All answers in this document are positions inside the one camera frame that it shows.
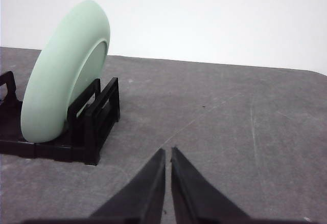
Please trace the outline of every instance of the mint green plate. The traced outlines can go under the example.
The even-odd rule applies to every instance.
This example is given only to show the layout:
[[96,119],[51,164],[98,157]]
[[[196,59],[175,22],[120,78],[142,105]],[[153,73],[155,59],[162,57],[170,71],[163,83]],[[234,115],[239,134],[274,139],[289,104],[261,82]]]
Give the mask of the mint green plate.
[[21,131],[29,142],[47,142],[64,131],[69,105],[99,78],[110,28],[93,1],[76,5],[41,51],[21,109]]

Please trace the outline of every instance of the gray table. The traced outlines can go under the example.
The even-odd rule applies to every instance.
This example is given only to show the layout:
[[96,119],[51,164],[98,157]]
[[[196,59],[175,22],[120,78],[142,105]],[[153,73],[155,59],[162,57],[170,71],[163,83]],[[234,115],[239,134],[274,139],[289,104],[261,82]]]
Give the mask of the gray table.
[[[1,48],[21,100],[38,50]],[[327,221],[327,77],[309,71],[109,56],[121,120],[98,166],[1,155],[2,223],[87,217],[171,147],[253,217]]]

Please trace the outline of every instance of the white wall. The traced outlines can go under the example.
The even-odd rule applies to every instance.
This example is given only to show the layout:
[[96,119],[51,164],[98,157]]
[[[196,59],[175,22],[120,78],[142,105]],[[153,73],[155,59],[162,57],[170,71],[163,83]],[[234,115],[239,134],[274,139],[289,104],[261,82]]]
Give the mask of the white wall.
[[[83,0],[1,0],[1,45],[42,49]],[[94,0],[110,55],[272,66],[327,75],[327,0]]]

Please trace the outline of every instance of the black plastic stand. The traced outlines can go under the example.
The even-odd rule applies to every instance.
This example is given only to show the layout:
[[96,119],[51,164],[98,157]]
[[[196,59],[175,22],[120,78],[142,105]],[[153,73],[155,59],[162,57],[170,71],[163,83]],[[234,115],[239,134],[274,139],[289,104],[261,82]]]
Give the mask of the black plastic stand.
[[[24,158],[47,158],[57,161],[79,161],[96,165],[100,150],[111,128],[120,118],[118,78],[114,77],[101,92],[100,80],[95,79],[69,106],[67,131],[58,138],[43,143],[24,139],[20,127],[22,102],[16,97],[12,72],[0,76],[0,86],[7,85],[7,95],[0,103],[0,153]],[[92,104],[77,113],[95,95]]]

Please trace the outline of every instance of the table surface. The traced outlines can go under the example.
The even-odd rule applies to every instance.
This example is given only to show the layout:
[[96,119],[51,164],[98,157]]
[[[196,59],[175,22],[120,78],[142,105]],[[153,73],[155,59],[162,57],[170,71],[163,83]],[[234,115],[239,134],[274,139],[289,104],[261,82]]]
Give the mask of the table surface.
[[[24,91],[39,50],[1,48]],[[309,71],[109,56],[121,119],[98,166],[1,155],[2,223],[87,217],[159,148],[162,222],[174,223],[171,147],[252,217],[327,221],[327,77]]]

